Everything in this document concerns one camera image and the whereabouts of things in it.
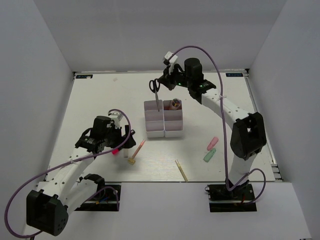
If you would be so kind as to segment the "black pink highlighter marker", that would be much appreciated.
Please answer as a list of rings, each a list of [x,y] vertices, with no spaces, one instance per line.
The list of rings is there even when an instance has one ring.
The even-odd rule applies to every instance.
[[[119,149],[114,149],[112,152],[111,152],[113,155],[117,155],[119,153]]]

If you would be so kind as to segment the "black handled scissors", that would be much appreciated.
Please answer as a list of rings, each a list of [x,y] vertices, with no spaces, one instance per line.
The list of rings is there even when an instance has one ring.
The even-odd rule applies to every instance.
[[[158,97],[158,91],[160,90],[160,83],[158,82],[157,78],[149,81],[149,89],[154,93],[157,110],[160,111],[160,104],[159,104],[159,97]]]

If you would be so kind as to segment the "marker tube with pink cap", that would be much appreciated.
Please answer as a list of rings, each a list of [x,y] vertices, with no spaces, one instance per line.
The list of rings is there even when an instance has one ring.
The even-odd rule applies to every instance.
[[[178,110],[179,107],[181,106],[181,100],[178,98],[174,98],[171,100],[170,104],[169,104],[169,110]]]

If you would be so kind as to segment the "pink translucent highlighter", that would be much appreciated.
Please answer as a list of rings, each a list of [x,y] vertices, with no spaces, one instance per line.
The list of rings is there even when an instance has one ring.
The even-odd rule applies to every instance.
[[[206,149],[207,149],[208,151],[211,151],[218,142],[219,142],[219,138],[215,136],[215,137],[210,141],[210,143],[208,144],[208,146],[207,146]]]

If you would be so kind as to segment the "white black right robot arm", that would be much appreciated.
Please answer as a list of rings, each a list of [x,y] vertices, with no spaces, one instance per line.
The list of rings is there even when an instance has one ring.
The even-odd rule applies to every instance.
[[[217,87],[206,80],[203,66],[198,58],[188,58],[184,67],[177,63],[177,56],[165,57],[166,68],[157,80],[169,90],[176,86],[187,88],[189,95],[201,105],[209,108],[222,119],[222,130],[231,128],[231,138],[223,138],[224,148],[233,152],[231,167],[225,167],[226,195],[236,200],[244,193],[244,187],[252,172],[252,164],[257,154],[266,145],[263,116],[250,113],[223,96]]]

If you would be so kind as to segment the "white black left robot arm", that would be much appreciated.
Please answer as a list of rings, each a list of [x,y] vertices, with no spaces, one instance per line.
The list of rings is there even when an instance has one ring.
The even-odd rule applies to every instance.
[[[97,174],[84,174],[85,169],[106,148],[130,149],[136,145],[131,125],[120,122],[125,114],[111,110],[97,116],[93,126],[77,140],[72,154],[56,175],[40,190],[26,197],[26,224],[41,232],[58,236],[66,227],[69,216],[87,200],[105,196],[105,180]]]

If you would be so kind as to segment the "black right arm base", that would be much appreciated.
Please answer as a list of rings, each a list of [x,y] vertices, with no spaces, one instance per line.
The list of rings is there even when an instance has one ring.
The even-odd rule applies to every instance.
[[[210,184],[204,190],[208,194],[211,213],[256,212],[255,194],[250,183],[228,191],[225,184]]]

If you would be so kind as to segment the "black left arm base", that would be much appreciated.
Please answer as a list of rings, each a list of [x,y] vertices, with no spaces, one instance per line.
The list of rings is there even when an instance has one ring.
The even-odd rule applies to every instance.
[[[118,212],[121,200],[121,184],[105,184],[108,188],[84,202],[77,212]]]

